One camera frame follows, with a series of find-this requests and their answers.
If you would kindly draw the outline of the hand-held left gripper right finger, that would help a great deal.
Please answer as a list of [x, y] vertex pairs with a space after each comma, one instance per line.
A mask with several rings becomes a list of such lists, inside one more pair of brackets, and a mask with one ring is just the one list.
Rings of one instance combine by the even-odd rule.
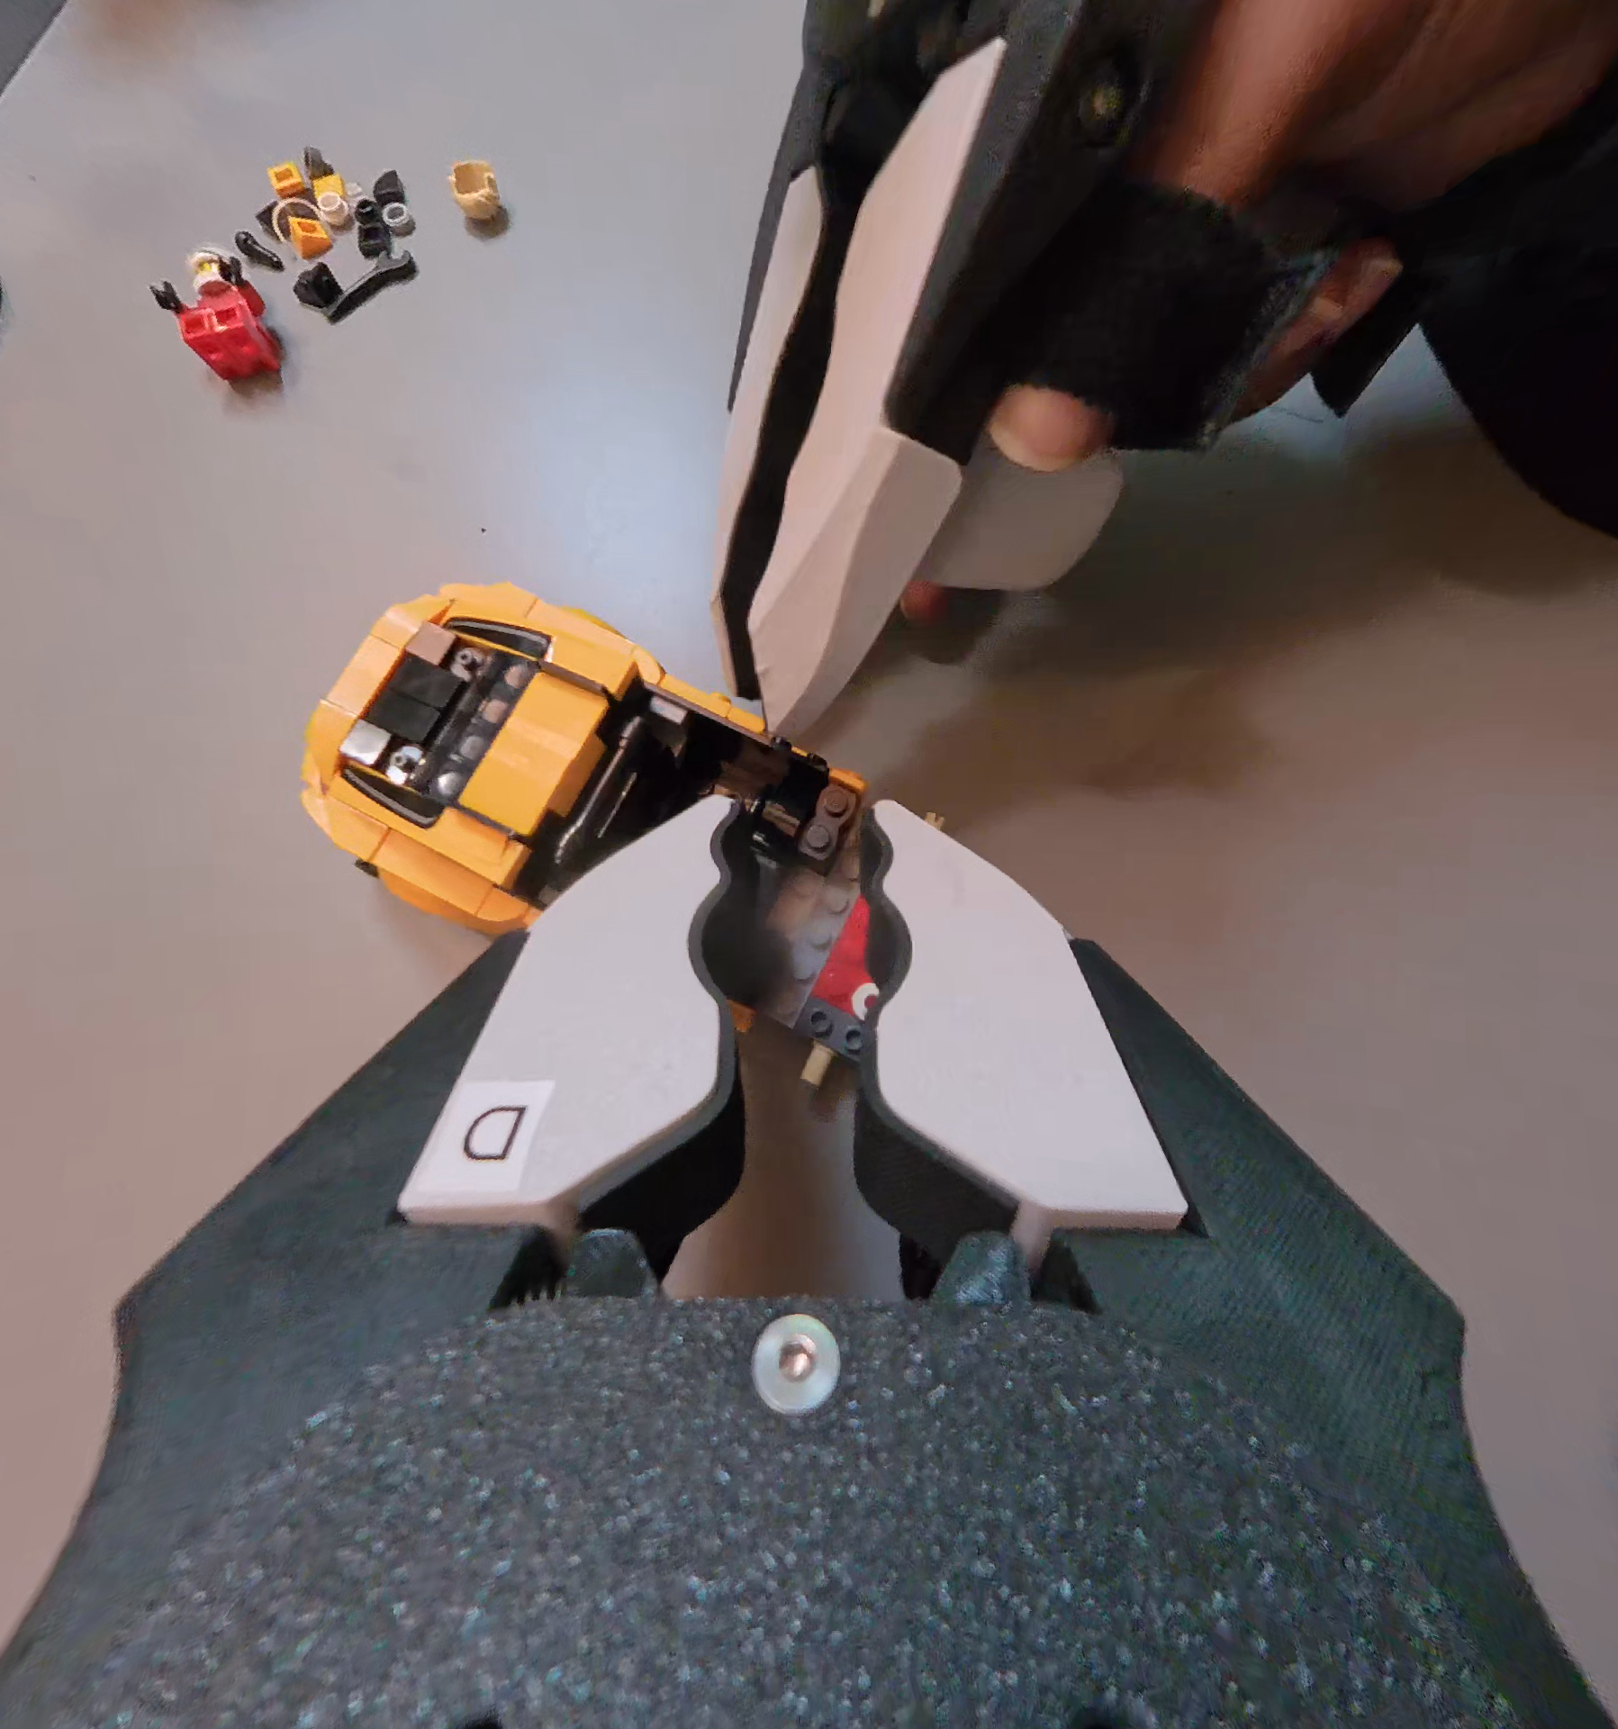
[[1036, 1274], [1061, 1232], [1186, 1232], [1190, 1202], [1074, 937], [1012, 877], [903, 804], [862, 826], [868, 1008], [853, 1171], [932, 1292], [993, 1232]]

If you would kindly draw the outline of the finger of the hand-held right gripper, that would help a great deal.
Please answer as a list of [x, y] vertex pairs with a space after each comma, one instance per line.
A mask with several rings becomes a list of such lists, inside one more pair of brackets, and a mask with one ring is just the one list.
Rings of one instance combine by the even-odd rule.
[[1006, 42], [941, 74], [857, 214], [819, 400], [752, 604], [759, 705], [787, 738], [836, 701], [956, 503], [963, 469], [894, 430], [887, 392]]
[[791, 177], [754, 291], [720, 465], [711, 617], [733, 690], [759, 699], [750, 611], [782, 512], [784, 484], [819, 394], [816, 359], [825, 241], [819, 168]]

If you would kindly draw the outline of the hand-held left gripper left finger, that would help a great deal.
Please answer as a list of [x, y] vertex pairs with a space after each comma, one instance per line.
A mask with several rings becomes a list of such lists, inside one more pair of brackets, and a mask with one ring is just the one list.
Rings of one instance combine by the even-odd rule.
[[636, 1238], [657, 1279], [744, 1161], [733, 1013], [705, 959], [735, 804], [711, 795], [533, 924], [397, 1201], [411, 1225], [533, 1225], [561, 1259]]

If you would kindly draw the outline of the yellow lego car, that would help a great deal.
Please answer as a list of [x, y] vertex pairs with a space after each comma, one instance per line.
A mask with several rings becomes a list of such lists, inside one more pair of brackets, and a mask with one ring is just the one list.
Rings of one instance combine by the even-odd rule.
[[597, 864], [728, 798], [744, 845], [737, 1021], [806, 1036], [802, 1077], [859, 1062], [877, 999], [860, 888], [868, 783], [522, 587], [389, 606], [316, 705], [301, 806], [393, 896], [488, 937], [529, 929]]

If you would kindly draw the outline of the pile of small lego pieces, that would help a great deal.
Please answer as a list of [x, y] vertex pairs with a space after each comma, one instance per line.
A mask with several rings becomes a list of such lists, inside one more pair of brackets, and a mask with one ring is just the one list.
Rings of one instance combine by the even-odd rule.
[[236, 252], [262, 269], [294, 269], [292, 289], [327, 323], [340, 323], [415, 276], [406, 246], [415, 220], [402, 173], [348, 179], [314, 145], [264, 170], [267, 194]]

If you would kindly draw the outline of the red lego minifigure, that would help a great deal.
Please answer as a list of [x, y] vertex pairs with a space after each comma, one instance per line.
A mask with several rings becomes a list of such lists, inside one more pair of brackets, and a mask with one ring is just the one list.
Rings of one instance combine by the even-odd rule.
[[215, 248], [198, 248], [189, 254], [187, 265], [193, 280], [191, 301], [185, 301], [170, 280], [150, 284], [150, 293], [172, 314], [193, 355], [200, 357], [215, 377], [226, 381], [279, 375], [279, 336], [267, 323], [266, 302], [243, 261]]

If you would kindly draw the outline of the person's right hand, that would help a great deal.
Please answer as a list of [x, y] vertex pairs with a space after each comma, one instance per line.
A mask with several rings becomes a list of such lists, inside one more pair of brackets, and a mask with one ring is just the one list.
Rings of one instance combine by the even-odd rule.
[[[1616, 67], [1618, 1], [1205, 3], [1126, 166], [1298, 239], [1298, 310], [1221, 428], [1302, 377], [1349, 409], [1405, 334], [1425, 334], [1440, 280], [1425, 252], [1478, 220], [1437, 214], [1440, 200], [1538, 147]], [[1044, 377], [1012, 385], [989, 432], [1049, 471], [1117, 447], [1090, 389]]]

